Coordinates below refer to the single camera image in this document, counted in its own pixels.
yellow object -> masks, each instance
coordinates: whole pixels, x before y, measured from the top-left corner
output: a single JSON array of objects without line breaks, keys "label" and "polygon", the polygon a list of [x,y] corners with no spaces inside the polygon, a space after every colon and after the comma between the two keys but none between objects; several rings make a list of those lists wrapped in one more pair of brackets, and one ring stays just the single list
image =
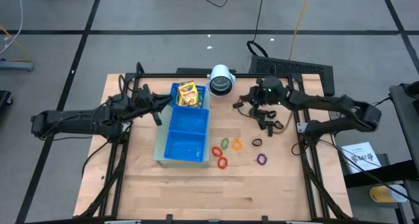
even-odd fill
[{"label": "yellow object", "polygon": [[178,105],[190,106],[198,103],[198,91],[194,81],[179,83],[179,102]]},{"label": "yellow object", "polygon": [[239,151],[239,150],[243,149],[243,144],[242,144],[242,142],[240,141],[240,139],[239,139],[239,138],[236,138],[236,139],[234,139],[234,140],[231,142],[231,147],[232,147],[234,150]]},{"label": "yellow object", "polygon": [[304,7],[302,8],[302,11],[301,11],[301,13],[300,13],[300,18],[299,18],[299,21],[297,22],[297,26],[295,26],[294,36],[293,36],[293,43],[291,44],[291,52],[289,53],[288,60],[291,60],[291,57],[292,57],[292,55],[293,55],[294,42],[295,42],[295,38],[297,37],[297,31],[298,31],[299,26],[300,26],[300,22],[301,22],[301,19],[302,19],[302,15],[304,14],[304,11],[306,10],[306,7],[307,7],[307,4],[308,4],[308,2],[309,2],[309,1],[310,1],[310,0],[306,0],[306,1],[304,2]]},{"label": "yellow object", "polygon": [[[407,194],[406,189],[401,185],[390,185],[390,187],[395,189],[396,191],[399,191],[400,193],[403,193],[404,195]],[[375,202],[380,203],[394,203],[407,201],[405,197],[397,194],[396,192],[390,190],[384,185],[371,188],[369,194]]]},{"label": "yellow object", "polygon": [[[14,37],[2,26],[0,25],[0,29],[3,30],[3,32],[11,39],[13,39]],[[17,61],[17,62],[30,62],[32,59],[31,54],[29,53],[29,51],[26,50],[26,47],[20,43],[18,40],[14,40],[14,43],[16,43],[16,45],[18,45],[23,52],[25,52],[26,56],[28,59],[13,59],[13,60],[8,60],[8,61]]]}]

yellow cable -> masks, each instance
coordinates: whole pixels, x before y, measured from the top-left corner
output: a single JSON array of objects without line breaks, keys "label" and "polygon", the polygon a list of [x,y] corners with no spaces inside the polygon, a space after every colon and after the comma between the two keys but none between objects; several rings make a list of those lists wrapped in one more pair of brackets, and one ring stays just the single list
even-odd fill
[{"label": "yellow cable", "polygon": [[300,22],[301,22],[301,19],[302,19],[302,15],[304,14],[304,11],[306,10],[306,7],[307,7],[307,4],[308,4],[308,2],[309,2],[309,1],[310,1],[310,0],[306,0],[306,2],[304,2],[304,7],[302,8],[302,11],[301,11],[301,14],[300,14],[299,21],[297,22],[297,26],[295,26],[295,30],[294,30],[294,37],[293,37],[293,43],[291,44],[291,51],[290,51],[290,53],[289,53],[288,60],[291,60],[291,57],[292,57],[292,55],[293,55],[295,37],[297,36],[297,31],[298,31],[299,26],[300,26]]},{"label": "yellow cable", "polygon": [[[11,39],[13,39],[14,37],[2,26],[0,25],[0,29],[3,30],[3,32],[10,37]],[[29,53],[29,51],[26,50],[26,47],[20,43],[18,40],[14,40],[14,43],[16,43],[22,50],[23,52],[25,52],[26,56],[28,57],[28,59],[15,59],[15,60],[10,60],[10,61],[24,61],[24,62],[30,62],[32,60],[32,56]]]}]

green rubber band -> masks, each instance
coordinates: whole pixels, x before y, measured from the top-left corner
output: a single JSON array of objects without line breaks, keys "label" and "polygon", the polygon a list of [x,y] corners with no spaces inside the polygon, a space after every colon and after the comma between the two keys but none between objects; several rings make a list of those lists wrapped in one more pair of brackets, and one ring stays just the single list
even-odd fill
[{"label": "green rubber band", "polygon": [[224,138],[222,141],[221,141],[221,149],[222,150],[226,150],[228,148],[228,138]]}]

blue plastic container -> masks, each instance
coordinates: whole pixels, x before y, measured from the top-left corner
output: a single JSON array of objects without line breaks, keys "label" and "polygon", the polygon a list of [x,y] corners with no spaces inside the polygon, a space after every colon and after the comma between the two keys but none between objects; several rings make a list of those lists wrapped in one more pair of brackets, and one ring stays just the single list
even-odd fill
[{"label": "blue plastic container", "polygon": [[208,126],[208,109],[174,106],[170,119],[170,130],[205,134]]},{"label": "blue plastic container", "polygon": [[[171,100],[171,102],[169,103],[169,105],[177,105],[175,103],[177,94],[179,93],[177,87],[179,86],[179,83],[172,83],[172,89],[170,89],[170,94],[173,96],[173,99]],[[207,88],[205,86],[199,86],[199,85],[195,85],[196,86],[196,90],[198,91],[198,94],[202,95],[202,104],[201,104],[201,108],[204,107],[204,100],[205,100],[205,92],[207,91]]]},{"label": "blue plastic container", "polygon": [[164,158],[189,162],[204,161],[206,135],[169,131]]},{"label": "blue plastic container", "polygon": [[[175,104],[177,96],[177,83],[172,84],[170,94],[173,108],[170,119],[168,138],[164,150],[165,159],[182,160],[188,162],[203,162],[207,140],[207,128],[210,120],[209,109],[197,107],[178,106]],[[202,94],[204,106],[206,87],[196,86],[198,93]]]}]

wooden table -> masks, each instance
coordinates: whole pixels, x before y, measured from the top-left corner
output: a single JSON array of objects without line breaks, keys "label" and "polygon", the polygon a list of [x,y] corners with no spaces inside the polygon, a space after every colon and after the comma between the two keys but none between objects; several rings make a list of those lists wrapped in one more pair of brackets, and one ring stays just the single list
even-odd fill
[{"label": "wooden table", "polygon": [[[172,83],[190,79],[142,78],[156,93],[169,92]],[[193,79],[205,84],[207,79]],[[318,75],[303,75],[305,92],[323,95]],[[210,157],[209,168],[162,168],[153,160],[156,125],[151,115],[134,120],[124,181],[118,209],[118,219],[224,219],[310,220],[301,159],[291,154],[297,143],[294,118],[283,134],[271,138],[260,130],[253,119],[241,116],[232,104],[239,95],[247,94],[255,79],[239,78],[232,92],[224,98],[211,97],[211,146],[220,145],[223,138],[240,138],[244,148],[225,151],[228,168],[217,167]],[[118,75],[107,76],[102,102],[119,93]],[[242,108],[247,112],[249,105]],[[276,120],[285,124],[290,111],[280,105],[267,107],[277,111]],[[328,112],[310,110],[312,119],[329,120]],[[254,147],[251,141],[261,138],[263,145]],[[330,141],[325,135],[323,140]],[[94,136],[90,152],[105,139]],[[107,146],[88,163],[82,179],[75,215],[82,213],[95,199],[104,184],[111,146]],[[325,188],[348,215],[352,215],[337,152],[326,143],[317,146]],[[259,153],[268,157],[264,166],[256,163]],[[110,214],[113,191],[109,193],[106,213]],[[318,216],[321,216],[318,194],[315,193]]]}]

